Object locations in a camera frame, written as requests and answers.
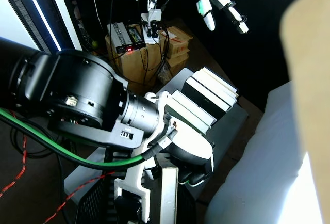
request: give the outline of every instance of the stack of books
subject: stack of books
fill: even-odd
[[[175,91],[166,106],[177,117],[206,134],[237,102],[238,90],[207,68],[189,77],[182,91]]]

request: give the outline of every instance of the wooden floor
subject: wooden floor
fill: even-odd
[[[168,22],[168,26],[176,25],[183,31],[191,34],[191,31],[180,21]],[[190,58],[186,67],[192,71],[207,66],[226,80],[230,79],[215,62],[207,50],[197,38],[190,41]],[[200,196],[200,200],[209,203],[215,192],[225,181],[227,174],[241,158],[246,143],[254,134],[262,112],[241,96],[239,104],[249,113],[241,132],[236,137],[227,154],[221,161],[214,176]],[[10,128],[0,122],[0,188],[10,183],[21,170],[22,156],[14,150],[9,140]],[[28,140],[28,149],[39,147],[32,140]],[[80,147],[80,153],[87,155],[90,150]],[[74,166],[63,160],[65,173],[69,174]],[[40,160],[27,160],[27,167],[22,178],[0,198],[0,222],[1,223],[43,223],[59,205],[59,171],[54,155]],[[75,218],[75,206],[71,202],[66,206],[72,220]],[[203,223],[206,206],[197,204],[197,222]],[[51,223],[64,223],[62,214],[52,220]]]

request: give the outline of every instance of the robotic hand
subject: robotic hand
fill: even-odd
[[[213,3],[219,10],[223,9],[231,20],[231,22],[236,26],[237,31],[240,34],[247,33],[249,28],[246,25],[246,16],[240,15],[238,11],[234,8],[235,2],[231,0],[199,0],[197,2],[197,10],[199,14],[203,17],[206,26],[210,31],[215,30],[216,22],[212,15],[212,4]]]
[[[0,38],[0,107],[21,114],[49,116],[48,128],[70,139],[96,147],[133,149],[131,163],[92,163],[59,144],[34,135],[33,128],[0,109],[0,120],[47,148],[86,167],[127,169],[125,180],[116,179],[115,198],[123,191],[141,200],[140,219],[147,223],[150,190],[142,187],[145,169],[155,167],[154,156],[165,151],[188,174],[180,182],[202,183],[213,172],[211,144],[193,128],[165,112],[171,95],[144,98],[128,91],[128,82],[98,57],[79,51],[48,55]]]

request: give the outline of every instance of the white panel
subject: white panel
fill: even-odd
[[[74,26],[72,24],[67,6],[65,5],[64,0],[55,0],[57,7],[61,13],[62,19],[64,21],[64,24],[68,30],[69,36],[71,38],[71,41],[75,47],[76,50],[82,50],[80,42],[77,37],[76,30],[74,29]]]
[[[0,36],[37,49],[38,47],[8,0],[0,0]]]

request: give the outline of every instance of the white fabric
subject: white fabric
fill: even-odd
[[[212,199],[206,224],[322,223],[308,159],[306,170],[299,171],[306,152],[296,131],[290,86],[269,93],[255,135]]]

